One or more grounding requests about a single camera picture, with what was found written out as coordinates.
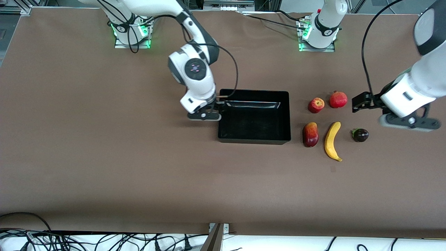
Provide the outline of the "red pomegranate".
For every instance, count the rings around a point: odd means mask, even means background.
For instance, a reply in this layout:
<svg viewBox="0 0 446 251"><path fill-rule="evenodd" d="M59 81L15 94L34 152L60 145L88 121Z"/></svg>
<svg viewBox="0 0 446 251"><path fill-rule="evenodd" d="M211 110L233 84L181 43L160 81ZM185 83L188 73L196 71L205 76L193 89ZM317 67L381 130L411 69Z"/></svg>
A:
<svg viewBox="0 0 446 251"><path fill-rule="evenodd" d="M329 104L332 108L342 108L347 105L348 97L344 92L334 91L330 98Z"/></svg>

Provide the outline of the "dark purple eggplant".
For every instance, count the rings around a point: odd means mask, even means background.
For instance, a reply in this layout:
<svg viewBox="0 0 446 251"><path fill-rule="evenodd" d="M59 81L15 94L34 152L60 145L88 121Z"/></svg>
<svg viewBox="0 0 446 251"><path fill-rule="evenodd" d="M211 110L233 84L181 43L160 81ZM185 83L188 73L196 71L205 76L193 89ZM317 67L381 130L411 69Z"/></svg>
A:
<svg viewBox="0 0 446 251"><path fill-rule="evenodd" d="M364 142L369 138L369 132L363 128L356 128L351 131L352 139L355 142Z"/></svg>

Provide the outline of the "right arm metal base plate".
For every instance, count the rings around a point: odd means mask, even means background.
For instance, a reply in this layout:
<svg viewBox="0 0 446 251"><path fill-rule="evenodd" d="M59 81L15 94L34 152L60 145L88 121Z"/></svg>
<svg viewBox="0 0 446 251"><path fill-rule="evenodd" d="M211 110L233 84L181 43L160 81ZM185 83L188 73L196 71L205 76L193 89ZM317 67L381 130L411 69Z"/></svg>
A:
<svg viewBox="0 0 446 251"><path fill-rule="evenodd" d="M151 39L146 37L143 38L141 41L139 41L138 45L126 45L122 43L118 38L115 38L115 48L132 48L133 50L136 49L149 49L151 47Z"/></svg>

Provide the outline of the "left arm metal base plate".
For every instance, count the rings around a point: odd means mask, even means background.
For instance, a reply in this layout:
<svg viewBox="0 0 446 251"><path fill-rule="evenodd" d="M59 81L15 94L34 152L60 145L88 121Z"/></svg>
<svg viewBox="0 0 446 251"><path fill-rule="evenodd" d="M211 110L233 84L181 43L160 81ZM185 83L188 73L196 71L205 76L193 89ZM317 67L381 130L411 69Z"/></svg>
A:
<svg viewBox="0 0 446 251"><path fill-rule="evenodd" d="M301 40L299 41L299 51L304 52L326 52L326 53L332 53L336 51L335 43L334 41L330 43L330 45L326 48L316 48L311 46L307 41Z"/></svg>

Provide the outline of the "red yellow mango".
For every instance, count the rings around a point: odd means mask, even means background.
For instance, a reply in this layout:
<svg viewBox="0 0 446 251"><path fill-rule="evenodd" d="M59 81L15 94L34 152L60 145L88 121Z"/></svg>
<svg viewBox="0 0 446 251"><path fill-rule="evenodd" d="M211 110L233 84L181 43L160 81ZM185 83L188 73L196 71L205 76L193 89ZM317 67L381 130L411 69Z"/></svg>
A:
<svg viewBox="0 0 446 251"><path fill-rule="evenodd" d="M303 127L303 144L306 147L314 147L319 141L317 123L310 122Z"/></svg>

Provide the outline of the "black plastic box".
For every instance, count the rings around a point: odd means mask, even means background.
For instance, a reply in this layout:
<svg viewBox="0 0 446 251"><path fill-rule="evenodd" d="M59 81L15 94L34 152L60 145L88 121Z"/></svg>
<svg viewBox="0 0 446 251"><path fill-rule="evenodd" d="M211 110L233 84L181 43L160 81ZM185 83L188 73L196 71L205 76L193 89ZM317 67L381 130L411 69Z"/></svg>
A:
<svg viewBox="0 0 446 251"><path fill-rule="evenodd" d="M283 145L291 140L287 91L236 90L226 101L218 121L220 142Z"/></svg>

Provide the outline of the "brown table cover sheet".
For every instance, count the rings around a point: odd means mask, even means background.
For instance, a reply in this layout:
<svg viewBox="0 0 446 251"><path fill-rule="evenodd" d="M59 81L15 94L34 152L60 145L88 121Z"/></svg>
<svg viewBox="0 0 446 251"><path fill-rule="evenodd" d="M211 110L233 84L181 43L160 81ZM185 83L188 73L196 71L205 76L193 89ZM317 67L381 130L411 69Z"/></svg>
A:
<svg viewBox="0 0 446 251"><path fill-rule="evenodd" d="M153 46L114 47L101 9L35 8L20 18L0 67L0 214L32 212L54 230L446 238L446 98L430 133L382 127L351 104L307 110L333 91L367 90L361 41L371 15L347 15L334 53L300 52L296 32L237 12L195 12L239 67L240 89L287 91L291 140L221 143L190 121L169 54L170 18ZM341 122L327 156L325 135ZM317 123L319 141L303 144ZM369 132L364 142L352 130ZM336 173L330 167L336 166Z"/></svg>

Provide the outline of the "aluminium corner frame profile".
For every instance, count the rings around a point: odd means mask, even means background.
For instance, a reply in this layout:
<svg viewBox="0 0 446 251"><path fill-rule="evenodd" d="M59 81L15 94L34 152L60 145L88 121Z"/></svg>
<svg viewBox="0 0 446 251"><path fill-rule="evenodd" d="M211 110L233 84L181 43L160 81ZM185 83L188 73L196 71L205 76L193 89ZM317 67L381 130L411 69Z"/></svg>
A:
<svg viewBox="0 0 446 251"><path fill-rule="evenodd" d="M49 0L0 0L0 14L29 15L32 8L46 6Z"/></svg>

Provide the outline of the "yellow banana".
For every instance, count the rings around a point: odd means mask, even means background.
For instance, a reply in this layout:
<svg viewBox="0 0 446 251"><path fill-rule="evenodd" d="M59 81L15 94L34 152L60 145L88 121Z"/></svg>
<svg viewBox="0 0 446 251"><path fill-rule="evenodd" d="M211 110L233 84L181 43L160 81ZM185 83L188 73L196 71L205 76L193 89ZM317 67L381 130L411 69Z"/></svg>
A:
<svg viewBox="0 0 446 251"><path fill-rule="evenodd" d="M335 148L335 139L336 135L339 132L341 128L341 122L336 121L334 122L330 128L328 129L326 135L325 135L325 142L324 142L324 149L327 156L331 159L334 159L335 161L341 162L342 159L339 157L338 153L336 152Z"/></svg>

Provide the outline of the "red yellow apple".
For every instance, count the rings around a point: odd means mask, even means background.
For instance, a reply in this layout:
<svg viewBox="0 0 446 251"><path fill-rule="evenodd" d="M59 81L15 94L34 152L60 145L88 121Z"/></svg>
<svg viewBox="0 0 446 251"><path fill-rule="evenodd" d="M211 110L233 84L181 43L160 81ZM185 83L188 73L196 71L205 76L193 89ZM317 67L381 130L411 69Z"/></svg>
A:
<svg viewBox="0 0 446 251"><path fill-rule="evenodd" d="M308 110L311 113L319 113L325 107L325 102L321 98L314 98L308 103Z"/></svg>

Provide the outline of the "aluminium frame post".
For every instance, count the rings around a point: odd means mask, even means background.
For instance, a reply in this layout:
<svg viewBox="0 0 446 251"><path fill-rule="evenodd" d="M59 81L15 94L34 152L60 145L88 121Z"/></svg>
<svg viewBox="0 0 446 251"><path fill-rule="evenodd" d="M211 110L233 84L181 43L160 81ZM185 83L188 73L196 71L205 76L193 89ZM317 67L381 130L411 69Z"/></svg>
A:
<svg viewBox="0 0 446 251"><path fill-rule="evenodd" d="M224 235L229 234L229 223L210 223L209 235L200 251L221 251Z"/></svg>

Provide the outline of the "grey equipment rack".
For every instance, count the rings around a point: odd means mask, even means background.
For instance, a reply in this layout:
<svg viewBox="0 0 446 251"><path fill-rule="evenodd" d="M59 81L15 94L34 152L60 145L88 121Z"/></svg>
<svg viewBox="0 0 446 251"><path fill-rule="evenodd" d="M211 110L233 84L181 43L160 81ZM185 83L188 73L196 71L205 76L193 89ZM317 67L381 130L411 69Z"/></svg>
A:
<svg viewBox="0 0 446 251"><path fill-rule="evenodd" d="M254 12L255 0L179 0L194 11Z"/></svg>

